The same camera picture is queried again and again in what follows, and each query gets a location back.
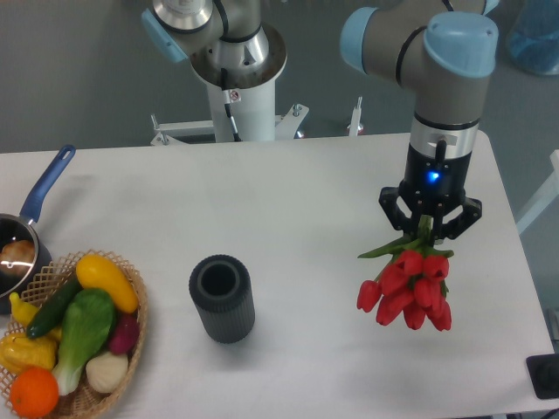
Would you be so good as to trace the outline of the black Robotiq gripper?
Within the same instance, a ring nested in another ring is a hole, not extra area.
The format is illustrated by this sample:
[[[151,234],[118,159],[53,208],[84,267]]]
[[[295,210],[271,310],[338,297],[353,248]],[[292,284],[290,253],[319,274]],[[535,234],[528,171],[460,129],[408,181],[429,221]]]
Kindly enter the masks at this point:
[[[409,145],[404,179],[398,187],[383,187],[378,202],[394,230],[412,230],[412,219],[397,203],[400,197],[412,217],[433,216],[431,242],[454,240],[482,217],[482,202],[466,197],[465,182],[471,155],[437,161]],[[461,207],[448,222],[444,217]]]

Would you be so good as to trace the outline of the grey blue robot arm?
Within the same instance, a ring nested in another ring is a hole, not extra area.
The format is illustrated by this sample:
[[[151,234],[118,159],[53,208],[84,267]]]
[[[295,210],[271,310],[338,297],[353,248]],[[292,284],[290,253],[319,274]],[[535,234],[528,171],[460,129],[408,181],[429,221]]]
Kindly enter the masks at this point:
[[[379,203],[410,238],[454,239],[482,214],[465,192],[499,32],[492,1],[403,1],[361,8],[342,28],[340,53],[358,72],[415,93],[403,180]],[[206,86],[219,142],[273,141],[275,81],[286,64],[282,36],[257,1],[154,1],[145,31],[170,61],[189,60]]]

